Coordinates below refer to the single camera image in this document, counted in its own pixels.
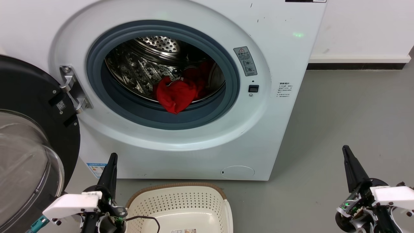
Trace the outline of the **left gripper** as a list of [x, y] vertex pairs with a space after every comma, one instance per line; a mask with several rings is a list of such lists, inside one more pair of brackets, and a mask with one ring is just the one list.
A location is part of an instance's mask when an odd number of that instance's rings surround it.
[[116, 180], [118, 155], [113, 152], [99, 178], [98, 184], [85, 189], [86, 192], [101, 192], [97, 207], [92, 211], [81, 211], [82, 233], [126, 233], [126, 208], [116, 205]]

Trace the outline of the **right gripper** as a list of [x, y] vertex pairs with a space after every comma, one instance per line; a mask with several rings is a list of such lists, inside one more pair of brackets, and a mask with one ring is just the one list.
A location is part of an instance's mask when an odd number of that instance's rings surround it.
[[396, 207], [377, 202], [371, 190], [387, 184], [370, 179], [348, 145], [343, 146], [343, 160], [350, 195], [337, 208], [337, 226], [347, 233], [401, 233], [392, 216]]

